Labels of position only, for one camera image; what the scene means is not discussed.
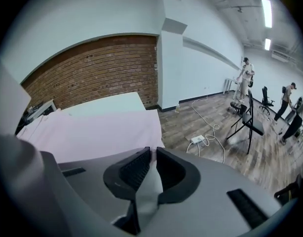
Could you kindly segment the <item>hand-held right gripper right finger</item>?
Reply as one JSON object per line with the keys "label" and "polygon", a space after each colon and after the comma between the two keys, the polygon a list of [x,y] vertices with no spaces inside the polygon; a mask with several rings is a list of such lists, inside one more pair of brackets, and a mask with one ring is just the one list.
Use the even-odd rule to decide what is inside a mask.
{"label": "hand-held right gripper right finger", "polygon": [[287,208],[222,163],[158,148],[164,184],[149,237],[268,237]]}

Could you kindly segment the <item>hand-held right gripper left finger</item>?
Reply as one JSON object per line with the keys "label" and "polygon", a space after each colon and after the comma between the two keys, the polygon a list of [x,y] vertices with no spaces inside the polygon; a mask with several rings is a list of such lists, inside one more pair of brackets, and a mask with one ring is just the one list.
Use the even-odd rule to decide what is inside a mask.
{"label": "hand-held right gripper left finger", "polygon": [[141,231],[136,192],[150,169],[149,147],[59,164],[74,191],[106,221],[130,234]]}

